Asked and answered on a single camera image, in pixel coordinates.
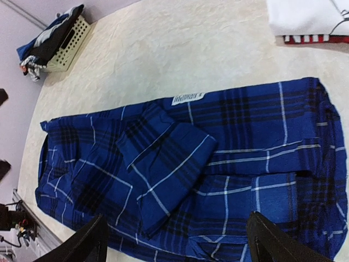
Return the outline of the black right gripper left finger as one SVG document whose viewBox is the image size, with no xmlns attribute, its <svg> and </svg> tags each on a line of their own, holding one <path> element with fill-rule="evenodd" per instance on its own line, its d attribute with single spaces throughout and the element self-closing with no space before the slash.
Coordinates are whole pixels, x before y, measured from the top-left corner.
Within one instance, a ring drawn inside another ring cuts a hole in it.
<svg viewBox="0 0 349 262">
<path fill-rule="evenodd" d="M 95 216 L 60 246 L 36 262 L 105 262 L 109 230 L 102 215 Z"/>
</svg>

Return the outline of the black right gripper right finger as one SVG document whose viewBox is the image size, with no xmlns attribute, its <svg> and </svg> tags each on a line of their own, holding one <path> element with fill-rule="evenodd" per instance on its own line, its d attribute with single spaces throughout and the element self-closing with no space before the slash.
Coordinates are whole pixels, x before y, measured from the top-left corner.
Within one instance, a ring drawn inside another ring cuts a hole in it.
<svg viewBox="0 0 349 262">
<path fill-rule="evenodd" d="M 258 211 L 250 212 L 246 233 L 252 261 L 331 261 L 293 239 Z"/>
</svg>

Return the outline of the blue plaid flannel shirt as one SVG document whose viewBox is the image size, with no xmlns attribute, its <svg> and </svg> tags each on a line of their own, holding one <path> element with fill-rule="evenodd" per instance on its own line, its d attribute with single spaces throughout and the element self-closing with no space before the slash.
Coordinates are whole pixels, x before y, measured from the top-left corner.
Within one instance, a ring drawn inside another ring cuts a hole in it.
<svg viewBox="0 0 349 262">
<path fill-rule="evenodd" d="M 161 98 L 41 123 L 37 206 L 103 215 L 144 261 L 250 261 L 257 211 L 333 259 L 347 225 L 340 116 L 317 78 Z"/>
</svg>

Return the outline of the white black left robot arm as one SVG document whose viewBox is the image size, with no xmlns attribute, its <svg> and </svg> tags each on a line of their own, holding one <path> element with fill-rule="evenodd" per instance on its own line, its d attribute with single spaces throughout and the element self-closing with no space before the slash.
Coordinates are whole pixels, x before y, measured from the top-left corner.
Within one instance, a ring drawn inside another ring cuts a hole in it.
<svg viewBox="0 0 349 262">
<path fill-rule="evenodd" d="M 9 96 L 5 89 L 1 88 L 1 106 L 9 99 Z M 3 130 L 5 128 L 5 122 L 3 121 L 3 117 L 1 117 L 1 180 L 3 180 L 8 172 L 11 170 L 11 164 L 5 160 L 3 156 L 4 151 L 4 143 L 7 140 L 7 135 Z"/>
</svg>

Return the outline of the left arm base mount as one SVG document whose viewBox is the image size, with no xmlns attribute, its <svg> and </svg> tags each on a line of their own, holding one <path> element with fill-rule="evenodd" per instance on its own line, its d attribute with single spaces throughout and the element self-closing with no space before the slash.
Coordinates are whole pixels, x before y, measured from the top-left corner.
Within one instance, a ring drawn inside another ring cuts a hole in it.
<svg viewBox="0 0 349 262">
<path fill-rule="evenodd" d="M 1 243 L 6 243 L 12 247 L 21 248 L 24 243 L 26 247 L 30 245 L 30 237 L 35 238 L 32 235 L 30 228 L 26 228 L 27 220 L 24 213 L 17 211 L 15 208 L 15 202 L 10 204 L 1 204 L 1 231 L 16 230 L 16 237 L 18 243 L 12 243 L 5 239 L 1 235 Z"/>
</svg>

